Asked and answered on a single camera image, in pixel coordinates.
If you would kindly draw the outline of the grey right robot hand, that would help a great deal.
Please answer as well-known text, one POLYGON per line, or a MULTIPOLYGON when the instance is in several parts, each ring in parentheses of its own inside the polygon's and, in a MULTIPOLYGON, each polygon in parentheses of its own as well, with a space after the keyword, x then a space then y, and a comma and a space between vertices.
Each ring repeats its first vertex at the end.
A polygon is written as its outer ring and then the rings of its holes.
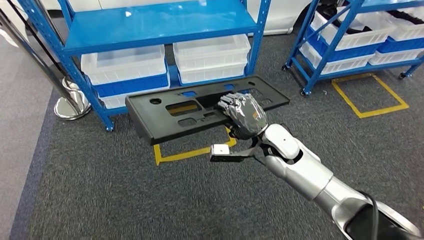
POLYGON ((249 93, 228 93, 220 97, 217 106, 231 118, 233 124, 249 137, 268 126, 268 118, 256 99, 249 93))

